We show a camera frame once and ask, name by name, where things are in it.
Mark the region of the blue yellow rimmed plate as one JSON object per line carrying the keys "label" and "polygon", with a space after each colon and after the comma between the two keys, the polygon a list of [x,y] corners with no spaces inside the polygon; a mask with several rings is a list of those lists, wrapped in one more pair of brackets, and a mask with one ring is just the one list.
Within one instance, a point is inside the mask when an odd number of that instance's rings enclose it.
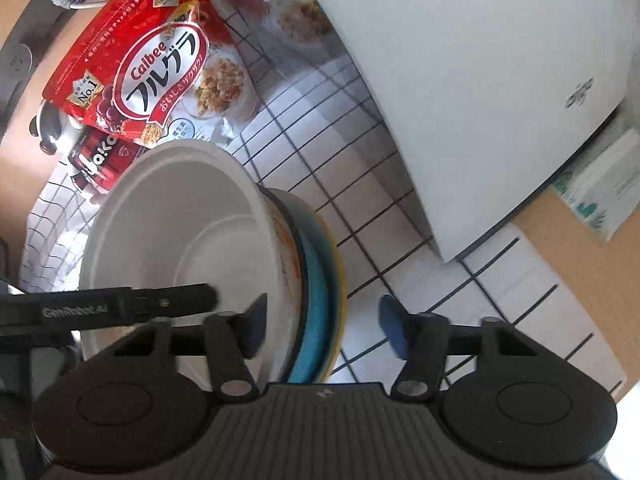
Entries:
{"label": "blue yellow rimmed plate", "polygon": [[279,382],[326,382],[340,355],[346,316],[346,278],[331,230],[318,212],[296,195],[260,190],[279,214],[295,250],[302,296],[293,347]]}

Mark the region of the red Calbee granola bag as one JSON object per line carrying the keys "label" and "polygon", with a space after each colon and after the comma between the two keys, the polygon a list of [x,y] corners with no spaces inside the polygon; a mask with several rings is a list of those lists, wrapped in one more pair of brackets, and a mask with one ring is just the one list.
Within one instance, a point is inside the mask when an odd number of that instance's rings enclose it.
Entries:
{"label": "red Calbee granola bag", "polygon": [[145,148],[179,139],[227,145],[258,109],[252,78],[209,0],[108,0],[42,96]]}

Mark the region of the white paper bowl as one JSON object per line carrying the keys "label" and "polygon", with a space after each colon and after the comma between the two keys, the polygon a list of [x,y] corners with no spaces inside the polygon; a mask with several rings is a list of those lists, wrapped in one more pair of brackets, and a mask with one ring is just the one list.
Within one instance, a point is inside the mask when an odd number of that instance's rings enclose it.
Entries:
{"label": "white paper bowl", "polygon": [[206,283],[218,311],[268,300],[266,336],[247,363],[258,386],[294,359],[303,267],[280,209],[244,167],[204,141],[168,142],[137,159],[106,196],[82,258],[83,289]]}

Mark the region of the white checkered tablecloth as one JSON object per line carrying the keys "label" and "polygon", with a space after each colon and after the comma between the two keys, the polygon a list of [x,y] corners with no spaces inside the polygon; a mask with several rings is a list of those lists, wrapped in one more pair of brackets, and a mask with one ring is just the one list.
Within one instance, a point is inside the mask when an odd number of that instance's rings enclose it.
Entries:
{"label": "white checkered tablecloth", "polygon": [[290,192],[329,227],[346,273],[346,326],[334,382],[390,385],[401,369],[378,327],[378,300],[456,324],[496,316],[619,396],[626,375],[588,313],[516,226],[461,261],[443,262],[418,199],[355,64],[274,64],[245,18],[213,0],[260,96],[228,151],[255,181]]}

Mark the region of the white tissue box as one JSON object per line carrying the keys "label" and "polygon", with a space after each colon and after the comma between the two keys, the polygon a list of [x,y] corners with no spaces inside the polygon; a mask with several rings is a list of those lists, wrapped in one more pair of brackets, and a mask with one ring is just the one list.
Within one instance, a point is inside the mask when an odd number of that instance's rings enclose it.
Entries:
{"label": "white tissue box", "polygon": [[639,205],[638,131],[630,128],[593,144],[553,188],[584,226],[609,242]]}

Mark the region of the glass panel computer case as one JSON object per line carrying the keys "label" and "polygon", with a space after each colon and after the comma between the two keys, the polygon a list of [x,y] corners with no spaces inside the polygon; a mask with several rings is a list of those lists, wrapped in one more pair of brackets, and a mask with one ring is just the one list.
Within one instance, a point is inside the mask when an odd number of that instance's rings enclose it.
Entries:
{"label": "glass panel computer case", "polygon": [[639,0],[318,0],[445,260],[535,194],[623,101]]}

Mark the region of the black power strip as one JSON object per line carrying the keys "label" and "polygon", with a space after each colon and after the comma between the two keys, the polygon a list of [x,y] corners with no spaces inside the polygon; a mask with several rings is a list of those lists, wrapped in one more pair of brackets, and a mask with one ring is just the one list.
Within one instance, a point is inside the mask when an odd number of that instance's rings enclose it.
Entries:
{"label": "black power strip", "polygon": [[69,19],[70,11],[51,0],[29,0],[17,17],[1,46],[2,129],[9,125],[32,74]]}

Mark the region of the red black mascot figurine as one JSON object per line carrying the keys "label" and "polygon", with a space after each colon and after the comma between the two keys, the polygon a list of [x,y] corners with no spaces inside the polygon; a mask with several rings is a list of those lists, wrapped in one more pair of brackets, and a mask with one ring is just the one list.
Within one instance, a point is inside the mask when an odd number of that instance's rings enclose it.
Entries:
{"label": "red black mascot figurine", "polygon": [[44,154],[60,155],[75,188],[93,204],[104,201],[122,174],[145,148],[85,126],[48,101],[42,101],[29,132]]}

